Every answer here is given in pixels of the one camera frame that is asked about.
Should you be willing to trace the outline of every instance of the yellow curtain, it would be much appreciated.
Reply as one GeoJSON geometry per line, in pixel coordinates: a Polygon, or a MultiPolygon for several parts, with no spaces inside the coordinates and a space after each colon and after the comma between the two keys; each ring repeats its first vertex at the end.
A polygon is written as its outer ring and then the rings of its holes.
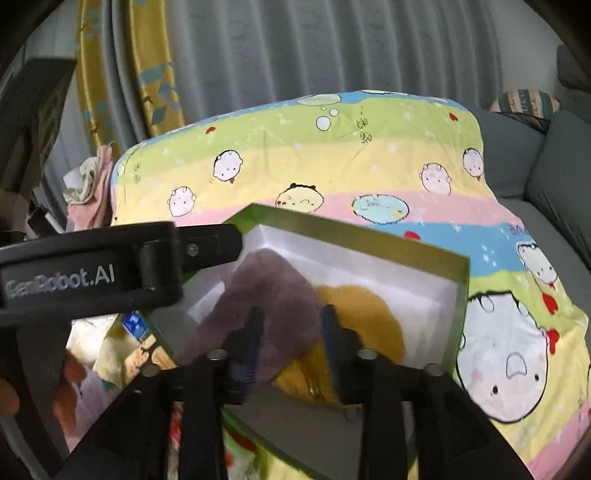
{"type": "Polygon", "coordinates": [[[184,127],[168,45],[164,0],[128,0],[132,57],[150,136],[184,127]]]}
{"type": "Polygon", "coordinates": [[[79,0],[76,81],[80,111],[89,141],[95,148],[113,142],[113,157],[121,154],[109,112],[103,63],[100,55],[100,6],[102,0],[79,0]]]}

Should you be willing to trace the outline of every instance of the cartoon face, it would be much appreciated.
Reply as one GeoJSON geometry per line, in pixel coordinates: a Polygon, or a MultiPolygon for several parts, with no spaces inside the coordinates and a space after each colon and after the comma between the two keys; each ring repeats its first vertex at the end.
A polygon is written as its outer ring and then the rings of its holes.
{"type": "Polygon", "coordinates": [[[324,197],[316,191],[314,185],[298,185],[297,183],[292,183],[275,201],[278,207],[304,213],[314,212],[323,203],[324,197]]]}
{"type": "Polygon", "coordinates": [[[195,206],[197,197],[189,187],[179,187],[173,190],[173,194],[168,200],[168,208],[173,217],[187,215],[195,206]]]}
{"type": "Polygon", "coordinates": [[[431,193],[441,193],[449,195],[452,192],[452,178],[447,174],[447,170],[439,163],[428,163],[423,167],[423,171],[418,174],[423,182],[423,187],[431,193]]]}
{"type": "Polygon", "coordinates": [[[558,274],[537,244],[518,244],[517,255],[535,278],[554,288],[558,274]]]}
{"type": "Polygon", "coordinates": [[[484,160],[482,155],[475,148],[467,148],[462,157],[464,168],[474,178],[480,180],[484,173],[484,160]]]}
{"type": "Polygon", "coordinates": [[[220,153],[213,162],[213,176],[221,181],[234,183],[234,178],[240,172],[242,159],[236,150],[226,150],[220,153]]]}
{"type": "Polygon", "coordinates": [[[457,373],[462,387],[491,418],[513,423],[540,402],[548,374],[548,339],[509,292],[470,298],[457,373]]]}
{"type": "Polygon", "coordinates": [[[355,197],[352,207],[355,215],[380,225],[397,223],[409,213],[406,202],[393,195],[355,197]]]}

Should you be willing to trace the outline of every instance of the stuffed toy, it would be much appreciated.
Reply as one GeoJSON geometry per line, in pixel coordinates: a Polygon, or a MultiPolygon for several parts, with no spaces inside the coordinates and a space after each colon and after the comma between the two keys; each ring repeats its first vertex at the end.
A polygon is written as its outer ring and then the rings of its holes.
{"type": "MultiPolygon", "coordinates": [[[[380,296],[367,288],[348,285],[316,288],[324,304],[335,306],[341,326],[354,330],[365,347],[400,364],[406,353],[402,327],[380,296]]],[[[313,403],[338,403],[322,341],[291,361],[275,385],[292,397],[313,403]]]]}
{"type": "Polygon", "coordinates": [[[319,340],[323,305],[314,287],[287,260],[270,249],[256,250],[225,281],[212,312],[175,360],[186,365],[222,346],[228,333],[244,326],[251,307],[259,306],[265,313],[265,331],[256,381],[267,382],[319,340]]]}

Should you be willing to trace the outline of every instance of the cartoon print blanket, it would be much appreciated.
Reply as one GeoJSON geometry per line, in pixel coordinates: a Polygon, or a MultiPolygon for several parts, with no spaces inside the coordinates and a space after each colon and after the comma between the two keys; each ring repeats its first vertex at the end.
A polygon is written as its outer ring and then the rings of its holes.
{"type": "Polygon", "coordinates": [[[113,223],[219,223],[258,202],[470,256],[457,380],[535,478],[551,478],[589,425],[588,319],[496,201],[483,154],[476,119],[453,101],[309,96],[130,149],[112,179],[113,223]]]}

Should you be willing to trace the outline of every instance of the human hand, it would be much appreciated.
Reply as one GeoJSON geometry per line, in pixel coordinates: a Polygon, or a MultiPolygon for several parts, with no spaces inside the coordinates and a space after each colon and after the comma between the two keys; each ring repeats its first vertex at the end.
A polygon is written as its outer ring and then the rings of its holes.
{"type": "MultiPolygon", "coordinates": [[[[61,368],[60,384],[57,386],[53,400],[53,414],[66,434],[76,429],[77,395],[72,384],[80,383],[85,378],[85,368],[70,352],[66,351],[61,368]]],[[[16,414],[20,404],[14,387],[6,380],[0,379],[0,417],[16,414]]]]}

